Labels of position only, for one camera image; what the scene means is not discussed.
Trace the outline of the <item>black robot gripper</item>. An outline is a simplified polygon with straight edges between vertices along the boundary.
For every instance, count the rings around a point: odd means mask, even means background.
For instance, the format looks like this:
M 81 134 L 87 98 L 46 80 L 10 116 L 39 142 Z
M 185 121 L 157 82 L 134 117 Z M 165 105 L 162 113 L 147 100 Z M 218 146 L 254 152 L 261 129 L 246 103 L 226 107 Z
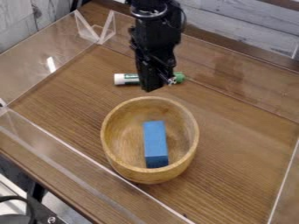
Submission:
M 181 44 L 185 26 L 179 5 L 146 8 L 131 6 L 135 25 L 130 28 L 131 46 L 142 89 L 153 92 L 177 83 L 174 48 Z

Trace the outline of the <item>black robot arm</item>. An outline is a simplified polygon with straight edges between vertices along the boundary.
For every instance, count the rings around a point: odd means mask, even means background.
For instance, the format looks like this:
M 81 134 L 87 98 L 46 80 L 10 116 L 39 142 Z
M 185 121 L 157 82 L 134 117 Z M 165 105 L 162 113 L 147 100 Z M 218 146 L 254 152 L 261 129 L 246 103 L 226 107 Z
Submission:
M 175 47 L 188 17 L 177 0 L 129 0 L 135 25 L 129 29 L 142 89 L 153 92 L 177 82 Z

